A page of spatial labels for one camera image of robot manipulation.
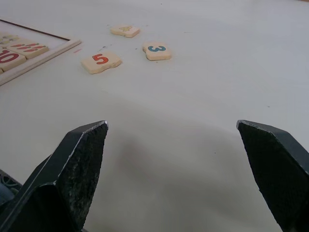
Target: number tile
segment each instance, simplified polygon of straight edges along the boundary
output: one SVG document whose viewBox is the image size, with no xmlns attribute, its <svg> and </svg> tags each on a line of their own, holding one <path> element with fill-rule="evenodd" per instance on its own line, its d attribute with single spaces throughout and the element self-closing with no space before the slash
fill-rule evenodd
<svg viewBox="0 0 309 232">
<path fill-rule="evenodd" d="M 90 73 L 101 73 L 106 69 L 115 68 L 121 64 L 121 59 L 112 52 L 103 52 L 83 59 L 82 66 Z"/>
<path fill-rule="evenodd" d="M 0 69 L 3 71 L 8 71 L 25 62 L 25 56 L 0 48 Z"/>
<path fill-rule="evenodd" d="M 27 59 L 37 57 L 38 55 L 43 54 L 49 50 L 48 47 L 44 44 L 26 39 L 18 40 L 12 43 L 7 47 L 7 49 L 12 52 L 17 52 L 21 55 L 24 55 Z"/>
<path fill-rule="evenodd" d="M 149 60 L 164 60 L 172 57 L 170 49 L 162 42 L 146 42 L 143 44 L 143 51 Z"/>
<path fill-rule="evenodd" d="M 22 38 L 7 32 L 0 32 L 0 47 L 6 48 Z"/>
<path fill-rule="evenodd" d="M 122 24 L 111 28 L 111 33 L 114 35 L 122 35 L 128 38 L 136 36 L 140 32 L 140 29 L 134 26 Z"/>
</svg>

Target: red number 5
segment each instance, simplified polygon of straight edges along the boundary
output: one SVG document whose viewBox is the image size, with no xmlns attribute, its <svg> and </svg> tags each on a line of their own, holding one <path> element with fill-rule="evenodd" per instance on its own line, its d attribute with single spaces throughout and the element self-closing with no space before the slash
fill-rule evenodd
<svg viewBox="0 0 309 232">
<path fill-rule="evenodd" d="M 17 57 L 19 57 L 17 53 L 11 53 L 11 54 L 8 54 L 8 53 L 10 53 L 10 51 L 8 50 L 3 50 L 0 53 L 0 64 L 10 62 L 12 60 L 15 60 Z"/>
<path fill-rule="evenodd" d="M 98 60 L 100 60 L 100 59 L 103 60 L 103 61 L 101 61 L 101 62 L 97 62 L 97 64 L 105 64 L 105 63 L 108 62 L 107 57 L 100 57 L 100 56 L 102 56 L 102 54 L 97 54 L 97 55 L 93 56 L 92 58 L 93 58 L 95 61 L 98 61 Z"/>
</svg>

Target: table surface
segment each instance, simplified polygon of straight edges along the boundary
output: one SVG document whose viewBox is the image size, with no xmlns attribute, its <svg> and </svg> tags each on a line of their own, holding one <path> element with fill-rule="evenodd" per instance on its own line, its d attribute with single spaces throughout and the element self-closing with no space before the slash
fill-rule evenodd
<svg viewBox="0 0 309 232">
<path fill-rule="evenodd" d="M 308 11 L 297 0 L 3 2 L 1 16 L 83 43 L 0 87 L 0 168 L 24 183 L 68 131 L 107 120 L 90 232 L 281 231 L 236 121 L 309 149 Z M 121 23 L 141 33 L 112 35 Z M 147 40 L 173 58 L 148 61 Z M 80 60 L 99 50 L 123 64 L 89 75 Z"/>
</svg>

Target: blue number 3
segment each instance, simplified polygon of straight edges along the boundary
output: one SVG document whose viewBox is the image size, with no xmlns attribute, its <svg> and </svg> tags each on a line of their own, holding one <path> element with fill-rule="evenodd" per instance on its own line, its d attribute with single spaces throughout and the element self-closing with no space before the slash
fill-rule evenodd
<svg viewBox="0 0 309 232">
<path fill-rule="evenodd" d="M 153 49 L 153 46 L 149 46 L 148 50 L 151 51 L 151 52 L 157 52 L 157 51 L 165 51 L 166 48 L 164 46 L 159 46 L 159 48 L 156 47 L 155 49 Z"/>
</svg>

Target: cream-colored tile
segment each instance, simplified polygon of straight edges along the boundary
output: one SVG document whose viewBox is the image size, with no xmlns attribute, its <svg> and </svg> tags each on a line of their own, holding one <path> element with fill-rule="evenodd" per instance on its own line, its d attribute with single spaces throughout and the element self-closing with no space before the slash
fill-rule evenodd
<svg viewBox="0 0 309 232">
<path fill-rule="evenodd" d="M 172 57 L 170 49 L 163 42 L 145 42 L 143 51 L 149 60 L 164 60 Z"/>
<path fill-rule="evenodd" d="M 49 50 L 46 45 L 27 39 L 14 42 L 8 46 L 7 49 L 12 52 L 17 52 L 21 55 L 24 55 L 27 59 L 37 57 L 38 55 L 43 54 Z"/>
<path fill-rule="evenodd" d="M 134 26 L 122 24 L 111 28 L 111 33 L 114 35 L 122 35 L 128 38 L 136 36 L 140 32 L 140 29 Z"/>
<path fill-rule="evenodd" d="M 0 46 L 6 48 L 22 38 L 7 32 L 0 32 Z"/>
<path fill-rule="evenodd" d="M 103 52 L 82 60 L 83 67 L 90 73 L 101 73 L 121 64 L 121 59 L 112 52 Z"/>
<path fill-rule="evenodd" d="M 0 69 L 3 71 L 8 71 L 25 62 L 25 56 L 7 49 L 0 49 Z"/>
</svg>

